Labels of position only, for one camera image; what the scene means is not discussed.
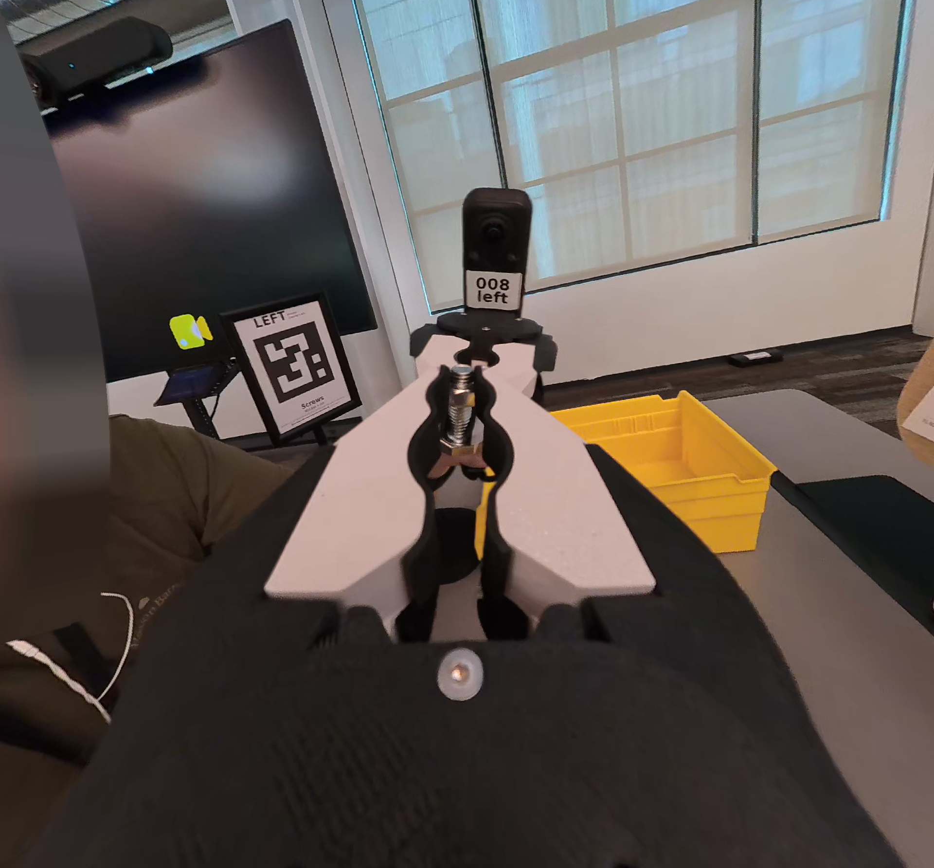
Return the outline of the large gridded window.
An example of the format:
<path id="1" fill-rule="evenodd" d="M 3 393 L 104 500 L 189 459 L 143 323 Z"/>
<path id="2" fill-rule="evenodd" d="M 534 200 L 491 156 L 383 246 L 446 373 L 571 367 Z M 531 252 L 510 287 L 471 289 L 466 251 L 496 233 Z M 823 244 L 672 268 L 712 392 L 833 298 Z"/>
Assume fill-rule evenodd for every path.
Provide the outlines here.
<path id="1" fill-rule="evenodd" d="M 905 0 L 352 0 L 431 312 L 461 206 L 531 199 L 528 290 L 881 219 Z"/>

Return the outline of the dark table mat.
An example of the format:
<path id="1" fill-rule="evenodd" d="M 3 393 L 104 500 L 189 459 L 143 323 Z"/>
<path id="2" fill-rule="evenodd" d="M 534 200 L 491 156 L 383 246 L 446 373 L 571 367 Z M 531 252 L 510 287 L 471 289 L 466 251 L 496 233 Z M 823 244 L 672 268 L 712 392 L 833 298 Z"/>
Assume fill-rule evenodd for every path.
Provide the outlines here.
<path id="1" fill-rule="evenodd" d="M 774 488 L 900 608 L 933 633 L 933 504 L 889 476 Z"/>

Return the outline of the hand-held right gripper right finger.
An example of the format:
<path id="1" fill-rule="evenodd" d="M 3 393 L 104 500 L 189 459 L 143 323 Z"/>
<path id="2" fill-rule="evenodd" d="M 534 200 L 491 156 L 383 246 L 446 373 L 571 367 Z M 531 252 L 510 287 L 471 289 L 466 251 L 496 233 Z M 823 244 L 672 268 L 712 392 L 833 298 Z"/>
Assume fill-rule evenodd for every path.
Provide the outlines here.
<path id="1" fill-rule="evenodd" d="M 485 495 L 477 614 L 523 640 L 554 605 L 648 595 L 656 579 L 584 441 L 500 375 L 474 370 Z"/>

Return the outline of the large black display screen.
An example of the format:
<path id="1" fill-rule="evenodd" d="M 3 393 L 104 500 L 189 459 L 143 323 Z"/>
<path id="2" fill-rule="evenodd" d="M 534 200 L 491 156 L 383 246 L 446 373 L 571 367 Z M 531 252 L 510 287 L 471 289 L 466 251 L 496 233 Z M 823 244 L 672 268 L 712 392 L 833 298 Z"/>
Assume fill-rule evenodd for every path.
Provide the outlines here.
<path id="1" fill-rule="evenodd" d="M 219 316 L 324 292 L 374 330 L 290 21 L 43 117 L 72 205 L 108 383 L 233 356 Z M 182 350 L 169 321 L 204 316 Z"/>

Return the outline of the framed marker sign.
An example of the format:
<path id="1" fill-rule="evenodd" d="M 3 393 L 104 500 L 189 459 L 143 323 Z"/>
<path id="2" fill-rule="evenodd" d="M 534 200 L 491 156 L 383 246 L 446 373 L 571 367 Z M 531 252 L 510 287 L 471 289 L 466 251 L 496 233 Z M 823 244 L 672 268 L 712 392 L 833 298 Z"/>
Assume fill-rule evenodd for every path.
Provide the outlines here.
<path id="1" fill-rule="evenodd" d="M 361 405 L 324 292 L 277 299 L 219 316 L 274 447 Z"/>

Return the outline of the yellow plastic bin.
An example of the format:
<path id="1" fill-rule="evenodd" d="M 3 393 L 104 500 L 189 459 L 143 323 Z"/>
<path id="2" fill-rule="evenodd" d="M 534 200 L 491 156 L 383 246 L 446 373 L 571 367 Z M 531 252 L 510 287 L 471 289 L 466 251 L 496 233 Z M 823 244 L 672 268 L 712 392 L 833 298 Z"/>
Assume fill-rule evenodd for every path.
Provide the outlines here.
<path id="1" fill-rule="evenodd" d="M 687 392 L 572 408 L 553 415 L 609 455 L 712 552 L 754 550 L 775 466 Z M 481 559 L 485 483 L 465 520 L 466 553 Z"/>

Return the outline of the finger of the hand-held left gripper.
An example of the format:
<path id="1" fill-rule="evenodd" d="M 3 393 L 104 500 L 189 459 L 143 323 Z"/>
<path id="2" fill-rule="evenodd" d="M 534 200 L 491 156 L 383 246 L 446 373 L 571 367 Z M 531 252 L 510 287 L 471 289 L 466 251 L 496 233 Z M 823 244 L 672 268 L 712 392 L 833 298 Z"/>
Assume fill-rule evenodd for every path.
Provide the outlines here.
<path id="1" fill-rule="evenodd" d="M 424 349 L 414 359 L 416 381 L 429 384 L 437 379 L 442 367 L 459 364 L 458 353 L 470 350 L 470 342 L 451 335 L 430 336 Z"/>
<path id="2" fill-rule="evenodd" d="M 485 381 L 498 390 L 509 387 L 532 399 L 539 381 L 534 344 L 495 344 L 496 364 L 485 368 Z"/>

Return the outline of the steel hex bolt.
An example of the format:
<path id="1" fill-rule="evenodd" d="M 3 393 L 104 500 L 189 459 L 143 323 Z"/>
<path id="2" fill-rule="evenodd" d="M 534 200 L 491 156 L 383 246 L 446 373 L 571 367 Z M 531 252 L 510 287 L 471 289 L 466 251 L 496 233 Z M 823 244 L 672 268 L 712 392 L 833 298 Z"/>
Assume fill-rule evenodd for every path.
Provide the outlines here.
<path id="1" fill-rule="evenodd" d="M 474 390 L 474 371 L 468 364 L 456 364 L 450 369 L 450 385 L 467 386 Z M 441 455 L 428 474 L 433 483 L 441 483 L 455 468 L 471 476 L 484 475 L 483 441 L 473 442 L 474 407 L 448 407 L 447 426 L 441 437 Z"/>

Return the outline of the small tablet on stand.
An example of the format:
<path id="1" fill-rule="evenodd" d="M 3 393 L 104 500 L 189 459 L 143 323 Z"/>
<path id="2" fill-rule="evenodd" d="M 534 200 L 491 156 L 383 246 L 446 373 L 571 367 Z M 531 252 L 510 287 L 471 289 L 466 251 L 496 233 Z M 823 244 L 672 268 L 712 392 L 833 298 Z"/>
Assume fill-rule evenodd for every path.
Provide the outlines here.
<path id="1" fill-rule="evenodd" d="M 181 405 L 197 433 L 219 440 L 214 414 L 207 410 L 204 401 L 211 397 L 218 400 L 239 370 L 239 362 L 230 359 L 167 372 L 166 384 L 154 407 Z"/>

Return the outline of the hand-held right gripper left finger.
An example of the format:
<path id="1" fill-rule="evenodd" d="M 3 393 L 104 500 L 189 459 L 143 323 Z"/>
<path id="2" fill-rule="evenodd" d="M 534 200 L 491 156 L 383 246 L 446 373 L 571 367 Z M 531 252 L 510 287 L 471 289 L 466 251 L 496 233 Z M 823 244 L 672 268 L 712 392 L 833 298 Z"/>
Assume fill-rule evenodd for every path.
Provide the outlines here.
<path id="1" fill-rule="evenodd" d="M 267 597 L 370 607 L 397 640 L 430 640 L 441 586 L 432 472 L 448 406 L 442 365 L 335 445 Z"/>

